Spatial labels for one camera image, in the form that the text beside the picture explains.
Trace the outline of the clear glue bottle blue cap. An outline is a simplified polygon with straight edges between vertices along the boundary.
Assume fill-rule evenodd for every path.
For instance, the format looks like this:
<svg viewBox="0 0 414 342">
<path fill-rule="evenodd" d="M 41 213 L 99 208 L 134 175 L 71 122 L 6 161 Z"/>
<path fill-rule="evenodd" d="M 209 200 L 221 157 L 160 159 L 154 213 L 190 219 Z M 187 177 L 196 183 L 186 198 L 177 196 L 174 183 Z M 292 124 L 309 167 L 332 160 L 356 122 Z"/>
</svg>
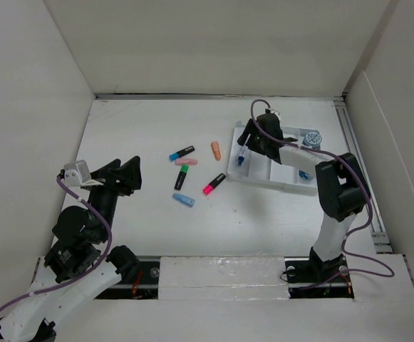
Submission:
<svg viewBox="0 0 414 342">
<path fill-rule="evenodd" d="M 236 159 L 236 166 L 237 167 L 241 167 L 245 161 L 245 157 L 246 157 L 246 153 L 247 153 L 247 146 L 246 145 L 239 145 L 238 146 L 238 154 L 237 154 L 237 159 Z"/>
</svg>

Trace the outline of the orange translucent marker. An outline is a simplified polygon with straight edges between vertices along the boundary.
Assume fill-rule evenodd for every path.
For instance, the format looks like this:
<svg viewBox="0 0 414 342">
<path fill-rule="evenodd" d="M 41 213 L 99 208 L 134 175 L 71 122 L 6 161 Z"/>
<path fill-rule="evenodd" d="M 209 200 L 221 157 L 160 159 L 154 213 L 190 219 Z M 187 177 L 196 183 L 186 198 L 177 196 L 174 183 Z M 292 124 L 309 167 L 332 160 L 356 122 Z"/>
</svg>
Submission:
<svg viewBox="0 0 414 342">
<path fill-rule="evenodd" d="M 222 159 L 222 154 L 220 150 L 219 143 L 217 141 L 213 141 L 211 143 L 212 152 L 216 161 L 220 161 Z"/>
</svg>

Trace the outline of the pink translucent marker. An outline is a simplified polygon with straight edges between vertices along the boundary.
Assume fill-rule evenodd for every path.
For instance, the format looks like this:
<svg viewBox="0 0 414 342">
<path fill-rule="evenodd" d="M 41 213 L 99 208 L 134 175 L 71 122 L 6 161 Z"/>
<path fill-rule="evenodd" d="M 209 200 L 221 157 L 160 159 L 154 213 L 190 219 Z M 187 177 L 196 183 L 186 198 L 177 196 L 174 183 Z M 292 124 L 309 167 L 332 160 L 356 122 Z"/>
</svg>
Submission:
<svg viewBox="0 0 414 342">
<path fill-rule="evenodd" d="M 191 158 L 177 158 L 175 160 L 175 165 L 177 166 L 183 166 L 183 165 L 194 166 L 197 164 L 198 164 L 198 161 L 196 159 L 191 159 Z"/>
</svg>

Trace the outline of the green cap black highlighter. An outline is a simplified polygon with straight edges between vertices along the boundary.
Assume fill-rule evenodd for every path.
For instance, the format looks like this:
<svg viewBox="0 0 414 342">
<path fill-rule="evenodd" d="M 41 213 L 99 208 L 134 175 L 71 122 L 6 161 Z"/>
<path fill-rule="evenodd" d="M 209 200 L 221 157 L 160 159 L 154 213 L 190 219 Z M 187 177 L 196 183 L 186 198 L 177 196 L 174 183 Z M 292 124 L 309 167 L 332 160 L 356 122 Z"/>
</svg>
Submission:
<svg viewBox="0 0 414 342">
<path fill-rule="evenodd" d="M 175 186 L 174 186 L 175 190 L 179 191 L 179 190 L 182 189 L 182 186 L 183 186 L 183 183 L 185 181 L 188 170 L 189 170 L 188 165 L 182 165 L 181 166 L 180 171 L 179 171 L 178 176 L 177 176 L 177 180 L 175 182 Z"/>
</svg>

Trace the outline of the light blue translucent marker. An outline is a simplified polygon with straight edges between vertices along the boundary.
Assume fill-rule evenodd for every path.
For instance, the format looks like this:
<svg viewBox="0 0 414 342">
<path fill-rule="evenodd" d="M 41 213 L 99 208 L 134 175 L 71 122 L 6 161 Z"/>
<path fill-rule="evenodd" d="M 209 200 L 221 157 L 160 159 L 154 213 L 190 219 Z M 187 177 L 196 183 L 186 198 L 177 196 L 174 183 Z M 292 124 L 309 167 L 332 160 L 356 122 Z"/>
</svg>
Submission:
<svg viewBox="0 0 414 342">
<path fill-rule="evenodd" d="M 192 199 L 192 198 L 190 198 L 188 196 L 182 195 L 180 193 L 174 193 L 172 195 L 172 198 L 174 200 L 182 203 L 183 205 L 188 206 L 188 207 L 193 207 L 195 205 L 195 200 L 194 199 Z"/>
</svg>

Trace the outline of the blue round jar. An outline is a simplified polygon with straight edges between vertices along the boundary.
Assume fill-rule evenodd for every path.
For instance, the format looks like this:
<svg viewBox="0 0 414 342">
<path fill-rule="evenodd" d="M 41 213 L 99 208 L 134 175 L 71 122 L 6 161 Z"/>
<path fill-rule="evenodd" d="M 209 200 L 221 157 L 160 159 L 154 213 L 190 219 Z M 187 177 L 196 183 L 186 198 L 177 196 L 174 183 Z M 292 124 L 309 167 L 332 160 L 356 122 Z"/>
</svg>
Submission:
<svg viewBox="0 0 414 342">
<path fill-rule="evenodd" d="M 302 170 L 299 170 L 299 177 L 303 180 L 312 180 L 314 178 L 313 176 Z"/>
<path fill-rule="evenodd" d="M 318 150 L 321 148 L 322 141 L 323 139 L 321 137 L 320 132 L 316 130 L 312 130 L 312 131 L 308 131 L 304 135 L 302 144 L 303 146 Z"/>
</svg>

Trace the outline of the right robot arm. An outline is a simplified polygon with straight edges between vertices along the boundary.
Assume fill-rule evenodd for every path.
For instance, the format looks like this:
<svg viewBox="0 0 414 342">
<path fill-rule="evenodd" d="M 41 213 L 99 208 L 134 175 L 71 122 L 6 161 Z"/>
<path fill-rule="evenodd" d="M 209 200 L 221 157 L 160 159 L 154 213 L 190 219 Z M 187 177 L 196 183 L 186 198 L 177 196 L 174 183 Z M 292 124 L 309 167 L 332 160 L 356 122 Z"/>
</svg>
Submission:
<svg viewBox="0 0 414 342">
<path fill-rule="evenodd" d="M 303 180 L 316 182 L 324 211 L 319 235 L 306 260 L 285 261 L 284 280 L 310 290 L 346 276 L 348 231 L 371 200 L 356 157 L 349 152 L 334 155 L 322 150 L 322 137 L 316 130 L 297 138 L 285 136 L 279 116 L 272 110 L 250 118 L 237 144 L 279 165 L 295 168 Z"/>
</svg>

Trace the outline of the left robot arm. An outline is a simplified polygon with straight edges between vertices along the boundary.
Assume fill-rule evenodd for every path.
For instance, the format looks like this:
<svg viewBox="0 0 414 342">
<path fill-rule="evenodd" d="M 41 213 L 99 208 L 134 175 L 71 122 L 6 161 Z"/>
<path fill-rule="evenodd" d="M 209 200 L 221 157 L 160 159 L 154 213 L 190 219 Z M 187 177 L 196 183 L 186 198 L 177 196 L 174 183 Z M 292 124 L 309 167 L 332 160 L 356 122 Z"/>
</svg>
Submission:
<svg viewBox="0 0 414 342">
<path fill-rule="evenodd" d="M 125 245 L 114 247 L 111 227 L 119 197 L 140 190 L 140 157 L 115 159 L 91 172 L 84 160 L 70 162 L 56 177 L 75 201 L 52 229 L 57 239 L 27 292 L 0 307 L 0 340 L 54 341 L 77 309 L 138 274 L 140 261 Z"/>
</svg>

